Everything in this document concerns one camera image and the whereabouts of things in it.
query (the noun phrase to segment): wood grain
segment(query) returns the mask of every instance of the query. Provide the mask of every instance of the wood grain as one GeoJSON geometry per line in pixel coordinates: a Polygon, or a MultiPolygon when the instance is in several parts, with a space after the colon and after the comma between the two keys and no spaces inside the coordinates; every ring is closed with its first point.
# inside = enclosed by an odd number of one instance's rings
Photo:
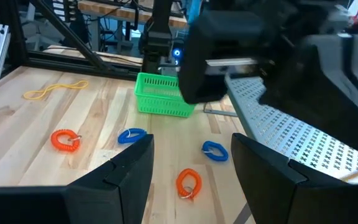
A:
{"type": "MultiPolygon", "coordinates": [[[[144,0],[142,4],[145,4],[144,6],[152,5],[153,0],[144,0]]],[[[135,10],[123,8],[123,7],[117,7],[117,6],[111,6],[108,4],[101,4],[96,3],[93,1],[80,1],[78,2],[78,9],[84,12],[92,12],[95,14],[105,15],[109,14],[113,17],[123,18],[124,20],[134,20],[135,19],[135,10]]],[[[145,11],[139,11],[139,21],[141,22],[147,22],[148,19],[150,19],[152,16],[151,12],[145,12],[145,11]]],[[[187,27],[187,20],[185,17],[179,18],[171,16],[169,18],[169,26],[174,27],[176,29],[184,29],[187,27]]]]}
{"type": "MultiPolygon", "coordinates": [[[[127,145],[116,143],[117,134],[138,127],[155,136],[154,173],[143,223],[233,223],[246,204],[234,165],[231,160],[211,161],[201,152],[201,146],[210,140],[230,149],[232,133],[244,132],[238,119],[204,114],[202,105],[187,119],[139,113],[134,84],[27,67],[3,78],[0,186],[69,184],[123,151],[127,145]],[[29,90],[78,80],[88,80],[89,86],[82,90],[56,89],[43,100],[22,98],[29,90]],[[80,149],[73,154],[56,151],[49,136],[57,129],[81,134],[80,149]],[[180,199],[175,188],[176,177],[185,168],[196,170],[203,180],[193,202],[180,199]]],[[[226,98],[211,107],[232,109],[226,98]]],[[[186,179],[185,184],[194,183],[186,179]]],[[[247,223],[254,223],[253,218],[247,223]]]]}

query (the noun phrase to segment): orange spiral keychain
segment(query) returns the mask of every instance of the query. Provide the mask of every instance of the orange spiral keychain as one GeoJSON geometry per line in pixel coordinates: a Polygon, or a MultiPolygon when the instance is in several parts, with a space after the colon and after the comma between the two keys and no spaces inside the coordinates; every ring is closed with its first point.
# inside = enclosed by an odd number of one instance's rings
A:
{"type": "Polygon", "coordinates": [[[182,199],[190,199],[193,200],[193,198],[200,192],[202,186],[202,181],[200,175],[193,169],[184,169],[182,172],[180,172],[178,178],[177,178],[177,189],[178,194],[180,198],[182,199]],[[194,177],[196,180],[196,185],[194,186],[194,189],[191,187],[184,187],[183,186],[183,180],[187,175],[190,175],[194,177]]]}
{"type": "Polygon", "coordinates": [[[50,136],[50,140],[52,142],[52,145],[55,146],[59,151],[66,151],[66,152],[74,152],[77,150],[80,146],[80,139],[82,136],[77,135],[74,131],[69,129],[61,129],[57,130],[50,136]],[[71,141],[73,144],[64,144],[59,141],[60,136],[68,136],[69,141],[71,141]]]}

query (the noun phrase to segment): green basket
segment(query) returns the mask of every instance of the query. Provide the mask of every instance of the green basket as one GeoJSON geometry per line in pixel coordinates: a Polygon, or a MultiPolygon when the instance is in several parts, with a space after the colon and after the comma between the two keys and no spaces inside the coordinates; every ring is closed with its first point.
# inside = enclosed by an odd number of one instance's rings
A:
{"type": "Polygon", "coordinates": [[[183,100],[178,78],[139,73],[135,85],[137,109],[143,113],[189,117],[196,105],[183,100]]]}

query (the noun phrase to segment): yellow rubber band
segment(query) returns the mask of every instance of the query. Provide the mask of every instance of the yellow rubber band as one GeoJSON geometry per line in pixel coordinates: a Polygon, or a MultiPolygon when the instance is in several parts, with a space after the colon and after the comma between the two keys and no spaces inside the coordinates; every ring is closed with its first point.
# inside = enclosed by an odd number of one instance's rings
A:
{"type": "Polygon", "coordinates": [[[45,96],[45,94],[47,94],[48,91],[51,91],[51,90],[54,90],[56,88],[72,88],[72,89],[83,89],[85,87],[88,86],[88,81],[86,80],[81,80],[79,81],[78,83],[74,83],[74,84],[61,84],[61,83],[56,83],[56,84],[53,84],[53,85],[50,85],[48,86],[46,89],[44,90],[32,90],[32,91],[27,91],[23,94],[23,98],[27,99],[27,100],[39,100],[41,99],[42,97],[45,96]],[[40,95],[39,96],[35,96],[35,97],[30,97],[30,96],[27,96],[28,94],[34,94],[34,93],[39,93],[40,95]]]}

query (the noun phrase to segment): rubber band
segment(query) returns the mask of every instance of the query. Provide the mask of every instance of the rubber band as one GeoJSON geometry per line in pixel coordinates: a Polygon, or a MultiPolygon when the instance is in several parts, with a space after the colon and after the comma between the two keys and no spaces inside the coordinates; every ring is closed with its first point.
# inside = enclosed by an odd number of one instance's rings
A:
{"type": "Polygon", "coordinates": [[[52,142],[52,145],[58,149],[59,151],[66,151],[66,152],[74,152],[76,151],[80,146],[80,139],[81,136],[75,134],[74,131],[69,129],[61,129],[57,130],[50,136],[50,140],[52,142]],[[69,141],[71,141],[72,145],[63,144],[59,141],[60,136],[68,136],[69,141]]]}
{"type": "Polygon", "coordinates": [[[23,94],[23,98],[27,99],[27,100],[39,100],[41,99],[42,97],[44,97],[47,92],[49,91],[52,91],[56,88],[60,88],[60,87],[64,87],[64,88],[71,88],[71,89],[83,89],[85,87],[88,86],[88,81],[86,80],[80,80],[79,82],[77,83],[74,83],[74,84],[61,84],[61,83],[56,83],[56,84],[53,84],[53,85],[50,85],[48,87],[46,87],[46,89],[44,90],[32,90],[32,91],[27,91],[23,94]],[[38,93],[40,94],[39,96],[34,96],[34,97],[31,97],[31,96],[27,96],[28,94],[34,94],[34,93],[38,93]]]}
{"type": "Polygon", "coordinates": [[[229,159],[229,154],[227,153],[225,148],[219,143],[206,141],[203,144],[202,151],[203,151],[203,153],[205,153],[206,156],[208,156],[210,159],[212,159],[214,161],[224,162],[229,159]],[[222,153],[222,155],[217,156],[217,155],[213,154],[213,149],[219,150],[222,153]]]}
{"type": "Polygon", "coordinates": [[[197,196],[197,194],[200,192],[202,184],[201,177],[195,170],[189,168],[184,169],[182,172],[180,172],[176,182],[179,197],[193,200],[194,197],[197,196]],[[183,186],[183,180],[188,175],[192,176],[196,180],[196,185],[192,190],[190,190],[190,192],[188,192],[185,188],[191,189],[191,187],[183,186]]]}
{"type": "Polygon", "coordinates": [[[129,128],[118,136],[117,141],[119,144],[133,143],[142,139],[146,134],[147,131],[141,128],[129,128]]]}

